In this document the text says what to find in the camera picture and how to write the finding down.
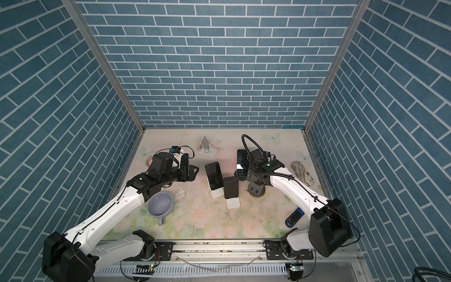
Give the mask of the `black phone rear centre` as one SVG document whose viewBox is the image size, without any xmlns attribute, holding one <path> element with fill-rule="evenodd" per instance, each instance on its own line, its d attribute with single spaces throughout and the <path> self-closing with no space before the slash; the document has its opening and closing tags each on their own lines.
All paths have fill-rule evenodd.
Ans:
<svg viewBox="0 0 451 282">
<path fill-rule="evenodd" d="M 237 151 L 237 169 L 246 170 L 247 173 L 249 171 L 249 160 L 248 160 L 248 154 L 245 151 L 245 149 L 239 149 Z"/>
</svg>

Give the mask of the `patterned shell stone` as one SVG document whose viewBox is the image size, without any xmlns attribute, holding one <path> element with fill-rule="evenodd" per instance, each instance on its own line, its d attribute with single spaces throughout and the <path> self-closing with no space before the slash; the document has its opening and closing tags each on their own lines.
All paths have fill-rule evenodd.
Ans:
<svg viewBox="0 0 451 282">
<path fill-rule="evenodd" d="M 306 186 L 311 187 L 314 184 L 314 179 L 301 162 L 293 161 L 291 163 L 291 169 L 295 173 L 296 177 Z"/>
</svg>

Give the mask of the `lavender mug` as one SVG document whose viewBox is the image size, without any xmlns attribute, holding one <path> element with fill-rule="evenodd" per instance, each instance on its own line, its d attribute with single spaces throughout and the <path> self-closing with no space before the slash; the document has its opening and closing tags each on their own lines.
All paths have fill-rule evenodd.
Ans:
<svg viewBox="0 0 451 282">
<path fill-rule="evenodd" d="M 168 192 L 158 192 L 149 199 L 147 210 L 151 217 L 157 219 L 158 225 L 162 226 L 166 217 L 171 214 L 173 207 L 172 195 Z"/>
</svg>

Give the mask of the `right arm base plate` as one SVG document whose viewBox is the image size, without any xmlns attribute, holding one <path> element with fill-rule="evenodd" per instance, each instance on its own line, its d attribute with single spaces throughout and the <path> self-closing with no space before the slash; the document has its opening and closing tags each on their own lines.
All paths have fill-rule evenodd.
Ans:
<svg viewBox="0 0 451 282">
<path fill-rule="evenodd" d="M 312 250 L 302 249 L 295 251 L 286 241 L 282 240 L 265 240 L 263 247 L 267 260 L 313 260 Z"/>
</svg>

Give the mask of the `black phone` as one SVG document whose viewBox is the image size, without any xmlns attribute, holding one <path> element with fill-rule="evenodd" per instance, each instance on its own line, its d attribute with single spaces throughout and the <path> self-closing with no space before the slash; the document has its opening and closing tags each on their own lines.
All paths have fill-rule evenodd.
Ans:
<svg viewBox="0 0 451 282">
<path fill-rule="evenodd" d="M 226 199 L 232 199 L 238 197 L 239 180 L 235 176 L 224 177 L 224 197 Z"/>
<path fill-rule="evenodd" d="M 206 175 L 211 190 L 223 188 L 223 176 L 218 162 L 212 162 L 205 165 Z"/>
<path fill-rule="evenodd" d="M 248 154 L 245 151 L 245 149 L 239 149 L 237 151 L 237 169 L 246 170 L 247 173 L 249 171 L 249 160 L 248 160 Z"/>
</svg>

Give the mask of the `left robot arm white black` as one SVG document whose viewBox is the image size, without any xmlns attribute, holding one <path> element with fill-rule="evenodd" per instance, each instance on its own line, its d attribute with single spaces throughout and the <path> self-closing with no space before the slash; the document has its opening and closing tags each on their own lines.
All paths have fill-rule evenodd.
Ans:
<svg viewBox="0 0 451 282">
<path fill-rule="evenodd" d="M 161 188 L 174 182 L 192 182 L 199 168 L 193 165 L 171 168 L 166 173 L 141 173 L 110 202 L 77 226 L 63 234 L 50 234 L 43 244 L 42 272 L 54 282 L 87 282 L 96 271 L 124 259 L 137 257 L 148 261 L 156 258 L 153 236 L 136 230 L 113 243 L 97 244 L 129 213 L 146 203 Z"/>
</svg>

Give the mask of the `white phone stand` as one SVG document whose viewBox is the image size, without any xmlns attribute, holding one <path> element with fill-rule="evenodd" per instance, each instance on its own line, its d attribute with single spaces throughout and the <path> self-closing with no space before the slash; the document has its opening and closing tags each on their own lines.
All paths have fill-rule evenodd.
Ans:
<svg viewBox="0 0 451 282">
<path fill-rule="evenodd" d="M 238 197 L 226 199 L 226 203 L 228 209 L 238 209 L 241 206 L 240 199 Z"/>
<path fill-rule="evenodd" d="M 204 136 L 200 141 L 200 148 L 198 150 L 199 154 L 208 156 L 208 157 L 216 157 L 218 150 L 213 147 L 208 138 Z"/>
<path fill-rule="evenodd" d="M 216 199 L 224 196 L 224 188 L 218 188 L 210 191 L 211 197 Z"/>
</svg>

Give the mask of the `aluminium rail at front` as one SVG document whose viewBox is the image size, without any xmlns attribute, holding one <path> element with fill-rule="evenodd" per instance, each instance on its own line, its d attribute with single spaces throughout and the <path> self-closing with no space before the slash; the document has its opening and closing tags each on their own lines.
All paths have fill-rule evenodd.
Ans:
<svg viewBox="0 0 451 282">
<path fill-rule="evenodd" d="M 251 276 L 284 282 L 370 282 L 363 256 L 354 247 L 324 257 L 312 250 L 313 260 L 267 260 L 264 240 L 176 240 L 170 261 L 122 260 L 96 271 L 88 282 L 121 278 L 127 282 L 158 279 L 181 281 L 196 278 Z"/>
</svg>

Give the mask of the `black phone centre front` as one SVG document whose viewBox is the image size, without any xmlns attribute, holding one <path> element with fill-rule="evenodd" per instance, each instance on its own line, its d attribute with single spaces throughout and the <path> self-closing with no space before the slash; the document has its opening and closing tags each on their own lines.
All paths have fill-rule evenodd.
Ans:
<svg viewBox="0 0 451 282">
<path fill-rule="evenodd" d="M 226 199 L 232 199 L 238 197 L 239 180 L 235 176 L 224 177 L 224 197 Z"/>
</svg>

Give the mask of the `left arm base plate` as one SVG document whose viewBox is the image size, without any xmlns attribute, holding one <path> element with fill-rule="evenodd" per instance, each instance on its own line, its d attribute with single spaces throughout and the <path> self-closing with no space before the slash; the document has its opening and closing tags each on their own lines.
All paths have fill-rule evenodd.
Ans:
<svg viewBox="0 0 451 282">
<path fill-rule="evenodd" d="M 135 257 L 126 258 L 126 262 L 155 262 L 170 261 L 174 247 L 173 242 L 146 243 L 143 250 Z"/>
</svg>

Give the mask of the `black round stand rear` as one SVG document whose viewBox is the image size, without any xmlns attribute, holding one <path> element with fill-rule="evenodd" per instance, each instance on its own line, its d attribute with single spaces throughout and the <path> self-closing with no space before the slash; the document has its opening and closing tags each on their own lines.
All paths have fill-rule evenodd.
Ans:
<svg viewBox="0 0 451 282">
<path fill-rule="evenodd" d="M 239 181 L 246 181 L 247 180 L 247 171 L 246 170 L 242 170 L 242 169 L 237 169 L 234 173 L 234 176 L 239 180 Z"/>
</svg>

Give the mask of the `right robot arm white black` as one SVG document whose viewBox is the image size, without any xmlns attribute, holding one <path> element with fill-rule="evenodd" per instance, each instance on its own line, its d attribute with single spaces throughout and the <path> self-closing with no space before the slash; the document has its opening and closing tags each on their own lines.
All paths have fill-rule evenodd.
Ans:
<svg viewBox="0 0 451 282">
<path fill-rule="evenodd" d="M 281 239 L 286 256 L 291 257 L 295 251 L 314 249 L 329 257 L 351 238 L 351 223 L 346 207 L 339 199 L 330 200 L 313 191 L 278 159 L 270 159 L 258 149 L 247 152 L 245 160 L 249 165 L 248 174 L 254 178 L 253 184 L 271 186 L 283 192 L 309 221 L 307 230 L 291 230 Z"/>
</svg>

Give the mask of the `blue stapler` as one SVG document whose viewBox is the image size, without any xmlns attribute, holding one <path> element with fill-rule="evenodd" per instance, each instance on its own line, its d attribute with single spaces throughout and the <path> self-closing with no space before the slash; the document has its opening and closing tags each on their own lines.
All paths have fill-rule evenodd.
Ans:
<svg viewBox="0 0 451 282">
<path fill-rule="evenodd" d="M 286 218 L 285 225 L 288 228 L 293 228 L 303 216 L 304 212 L 302 211 L 302 209 L 297 208 L 294 212 L 292 212 L 289 215 L 289 217 Z"/>
</svg>

